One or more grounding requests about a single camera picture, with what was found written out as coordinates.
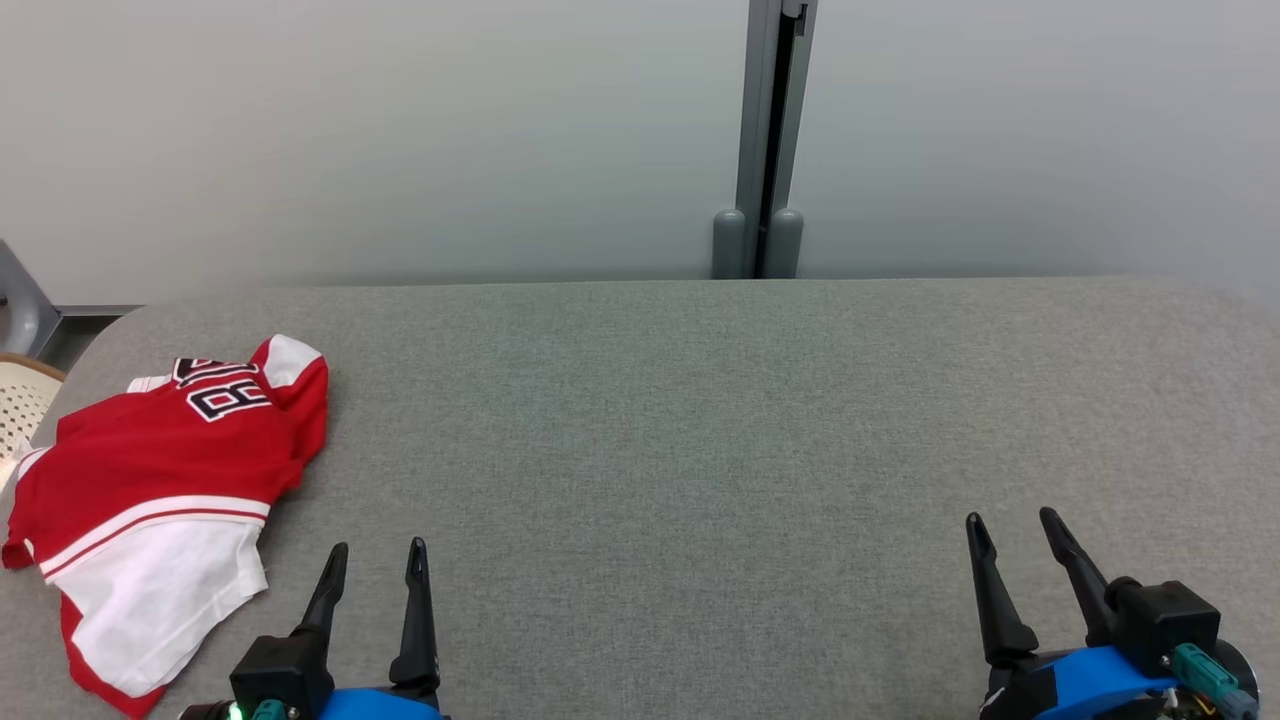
teal connector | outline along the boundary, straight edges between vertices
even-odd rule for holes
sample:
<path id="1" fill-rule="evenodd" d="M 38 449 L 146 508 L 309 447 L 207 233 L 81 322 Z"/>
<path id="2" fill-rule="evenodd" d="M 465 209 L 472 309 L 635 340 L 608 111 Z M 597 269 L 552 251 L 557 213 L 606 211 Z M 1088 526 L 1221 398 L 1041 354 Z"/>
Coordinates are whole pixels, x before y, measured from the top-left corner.
<path id="1" fill-rule="evenodd" d="M 257 712 L 251 720 L 288 720 L 289 715 L 284 710 L 284 703 L 278 700 L 269 700 L 257 706 Z"/>
<path id="2" fill-rule="evenodd" d="M 1188 688 L 1212 702 L 1226 720 L 1258 720 L 1258 701 L 1240 689 L 1240 682 L 1192 643 L 1174 648 L 1170 670 Z"/>

beige perforated basket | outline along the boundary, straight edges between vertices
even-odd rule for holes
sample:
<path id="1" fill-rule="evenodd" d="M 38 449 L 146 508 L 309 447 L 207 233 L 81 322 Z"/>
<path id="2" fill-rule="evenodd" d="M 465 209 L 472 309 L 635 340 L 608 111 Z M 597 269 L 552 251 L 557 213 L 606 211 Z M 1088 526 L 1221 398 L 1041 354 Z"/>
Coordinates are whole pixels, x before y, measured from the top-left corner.
<path id="1" fill-rule="evenodd" d="M 9 482 L 17 456 L 31 447 L 31 436 L 65 377 L 31 357 L 0 352 L 0 488 Z"/>

gray fabric surface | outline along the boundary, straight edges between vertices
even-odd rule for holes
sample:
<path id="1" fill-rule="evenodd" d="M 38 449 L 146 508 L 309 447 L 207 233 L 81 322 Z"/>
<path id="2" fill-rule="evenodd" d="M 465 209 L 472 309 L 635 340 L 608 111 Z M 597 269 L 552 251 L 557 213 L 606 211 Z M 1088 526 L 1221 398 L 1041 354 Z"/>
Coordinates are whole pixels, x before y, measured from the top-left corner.
<path id="1" fill-rule="evenodd" d="M 384 683 L 420 533 L 458 720 L 972 719 L 966 512 L 1042 647 L 1083 638 L 1041 505 L 1103 573 L 1189 583 L 1280 678 L 1280 322 L 1234 300 L 1115 278 L 273 291 L 120 320 L 50 419 L 273 332 L 329 359 L 329 445 L 260 543 L 271 589 L 157 717 L 227 696 L 338 541 L 330 666 Z M 0 577 L 0 607 L 5 716 L 111 716 L 67 676 L 36 571 Z"/>

red and white shirt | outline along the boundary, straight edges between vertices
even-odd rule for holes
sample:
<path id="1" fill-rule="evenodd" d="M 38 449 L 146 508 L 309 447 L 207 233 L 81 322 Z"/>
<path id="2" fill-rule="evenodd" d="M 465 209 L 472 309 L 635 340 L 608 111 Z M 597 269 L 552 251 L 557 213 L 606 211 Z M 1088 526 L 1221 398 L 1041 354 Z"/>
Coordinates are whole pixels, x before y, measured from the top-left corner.
<path id="1" fill-rule="evenodd" d="M 4 565 L 63 592 L 72 676 L 145 715 L 219 621 L 266 588 L 257 536 L 324 446 L 329 369 L 274 336 L 180 359 L 67 415 L 18 465 Z"/>

white wall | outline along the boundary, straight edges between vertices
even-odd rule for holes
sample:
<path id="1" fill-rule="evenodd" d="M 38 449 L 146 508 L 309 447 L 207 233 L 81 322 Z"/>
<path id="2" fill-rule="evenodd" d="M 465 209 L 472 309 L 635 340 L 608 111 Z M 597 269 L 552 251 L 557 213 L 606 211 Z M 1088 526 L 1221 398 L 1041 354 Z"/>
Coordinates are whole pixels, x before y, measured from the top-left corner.
<path id="1" fill-rule="evenodd" d="M 0 237 L 55 304 L 710 272 L 745 0 L 0 0 Z"/>
<path id="2" fill-rule="evenodd" d="M 1157 272 L 1280 305 L 1280 3 L 833 0 L 801 277 Z"/>

